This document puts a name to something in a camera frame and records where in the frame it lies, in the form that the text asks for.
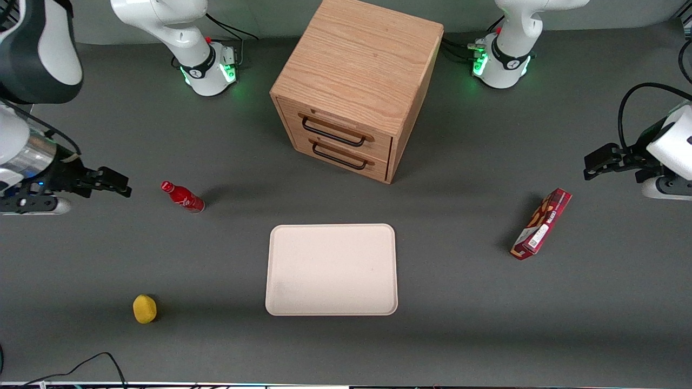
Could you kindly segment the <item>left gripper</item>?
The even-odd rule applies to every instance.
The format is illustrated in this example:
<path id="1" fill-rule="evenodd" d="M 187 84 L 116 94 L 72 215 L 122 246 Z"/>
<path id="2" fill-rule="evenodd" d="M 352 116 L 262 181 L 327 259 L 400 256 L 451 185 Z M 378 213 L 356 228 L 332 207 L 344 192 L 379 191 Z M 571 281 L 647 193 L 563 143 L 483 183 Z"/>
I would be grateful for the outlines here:
<path id="1" fill-rule="evenodd" d="M 621 147 L 626 152 L 623 163 L 628 169 L 638 169 L 635 173 L 635 179 L 638 183 L 643 183 L 647 179 L 656 177 L 672 177 L 672 170 L 665 167 L 657 157 L 654 157 L 647 150 L 648 145 L 658 140 L 671 127 L 672 125 L 665 125 L 664 123 L 654 123 L 649 128 L 643 130 L 632 145 L 627 145 L 624 129 L 621 125 Z M 622 168 L 621 160 L 621 149 L 615 143 L 605 144 L 597 150 L 588 153 L 585 157 L 585 168 L 583 170 L 584 180 L 593 180 L 599 175 L 609 172 L 620 172 Z"/>

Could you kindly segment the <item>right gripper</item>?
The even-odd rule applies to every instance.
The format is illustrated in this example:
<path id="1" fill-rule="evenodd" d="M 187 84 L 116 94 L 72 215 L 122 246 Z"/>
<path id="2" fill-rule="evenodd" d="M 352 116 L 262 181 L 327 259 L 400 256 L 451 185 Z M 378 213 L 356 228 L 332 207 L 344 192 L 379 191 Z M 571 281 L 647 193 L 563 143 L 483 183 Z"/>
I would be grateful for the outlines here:
<path id="1" fill-rule="evenodd" d="M 129 179 L 108 167 L 89 169 L 81 160 L 64 163 L 55 160 L 43 172 L 32 177 L 23 177 L 19 184 L 2 184 L 2 198 L 15 195 L 25 185 L 41 184 L 39 194 L 49 192 L 72 193 L 83 198 L 90 198 L 93 191 L 111 192 L 129 198 L 132 188 L 128 186 Z"/>

